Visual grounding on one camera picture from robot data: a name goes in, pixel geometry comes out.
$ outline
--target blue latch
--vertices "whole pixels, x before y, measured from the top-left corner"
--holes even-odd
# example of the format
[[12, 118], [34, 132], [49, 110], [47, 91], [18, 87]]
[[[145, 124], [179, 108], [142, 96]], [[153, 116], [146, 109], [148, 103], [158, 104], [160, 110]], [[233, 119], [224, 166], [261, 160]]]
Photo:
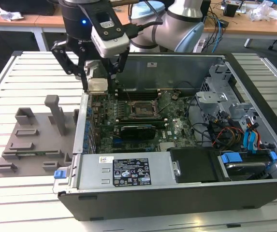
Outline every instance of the blue latch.
[[255, 150], [255, 148], [254, 148], [254, 141], [255, 141], [255, 139], [256, 139], [256, 134], [255, 133], [251, 133], [251, 135], [250, 135], [250, 140], [249, 140], [249, 144], [248, 144], [248, 150], [249, 151], [252, 151], [252, 153], [256, 153], [256, 150]]
[[221, 159], [223, 163], [237, 163], [243, 161], [238, 152], [226, 152], [221, 155]]
[[55, 179], [66, 179], [66, 170], [56, 170], [53, 177]]
[[271, 151], [269, 153], [270, 157], [272, 158], [273, 161], [277, 160], [277, 154], [274, 151]]

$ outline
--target warning label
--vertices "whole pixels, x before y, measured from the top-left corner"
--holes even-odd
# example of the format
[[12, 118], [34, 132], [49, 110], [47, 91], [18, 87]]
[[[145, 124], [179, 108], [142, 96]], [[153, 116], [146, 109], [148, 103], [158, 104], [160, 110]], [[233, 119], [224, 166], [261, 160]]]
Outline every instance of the warning label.
[[151, 185], [148, 158], [114, 159], [113, 185], [115, 187]]

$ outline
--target metal rail table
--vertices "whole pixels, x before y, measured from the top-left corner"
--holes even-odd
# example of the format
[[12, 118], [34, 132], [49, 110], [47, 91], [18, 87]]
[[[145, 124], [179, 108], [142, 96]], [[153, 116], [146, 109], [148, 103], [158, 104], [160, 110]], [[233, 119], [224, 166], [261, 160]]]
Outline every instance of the metal rail table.
[[[253, 72], [252, 81], [261, 85], [259, 90], [264, 97], [277, 96], [277, 92], [270, 92], [271, 84], [267, 84], [277, 85], [272, 64], [255, 54], [235, 56], [246, 72]], [[77, 62], [74, 54], [70, 57]], [[256, 75], [262, 72], [265, 76], [269, 72], [268, 81]], [[72, 112], [79, 108], [81, 93], [81, 83], [66, 75], [50, 52], [24, 52], [11, 57], [0, 74], [0, 157], [14, 128], [18, 107], [31, 107], [35, 113], [48, 112], [45, 96], [58, 94], [63, 110]], [[260, 209], [80, 222], [53, 194], [53, 182], [52, 176], [0, 178], [0, 231], [277, 231], [277, 199]], [[241, 227], [231, 228], [228, 224]]]

